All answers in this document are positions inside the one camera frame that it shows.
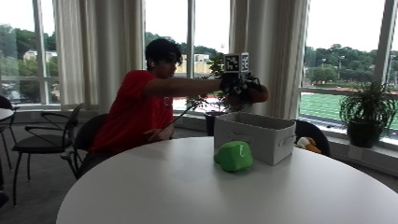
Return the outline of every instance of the red t-shirt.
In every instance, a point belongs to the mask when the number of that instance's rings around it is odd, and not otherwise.
[[[143,132],[162,129],[173,120],[173,98],[142,95],[155,78],[147,71],[130,71],[117,92],[109,115],[87,152],[117,154],[146,143]]]

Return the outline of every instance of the young man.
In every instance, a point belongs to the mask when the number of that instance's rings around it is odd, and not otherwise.
[[[173,77],[175,64],[181,64],[181,52],[171,41],[151,41],[145,49],[145,59],[146,71],[130,71],[125,75],[78,176],[113,155],[170,138],[174,131],[174,125],[167,126],[173,120],[171,97],[200,95],[219,90],[219,80]]]

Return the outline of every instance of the plant pot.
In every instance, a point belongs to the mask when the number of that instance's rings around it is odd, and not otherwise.
[[[214,122],[215,116],[223,115],[226,112],[210,111],[203,113],[203,117],[206,118],[206,132],[207,136],[214,136]]]
[[[350,121],[347,126],[350,144],[356,147],[372,147],[380,138],[382,131],[379,126]]]

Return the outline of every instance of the yellow object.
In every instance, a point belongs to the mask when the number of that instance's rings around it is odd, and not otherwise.
[[[296,147],[300,147],[311,152],[320,153],[320,150],[315,146],[315,142],[310,137],[300,137],[296,141]]]

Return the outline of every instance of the sky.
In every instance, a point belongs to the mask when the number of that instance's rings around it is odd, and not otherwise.
[[[30,2],[0,0],[0,22],[33,30]],[[41,2],[43,29],[51,34],[51,0]],[[195,46],[227,51],[228,2],[197,0]],[[145,31],[186,42],[186,0],[146,0],[145,8]],[[327,49],[332,44],[340,44],[364,51],[376,49],[383,9],[384,0],[311,0],[306,45]],[[392,49],[398,49],[398,40],[392,42]]]

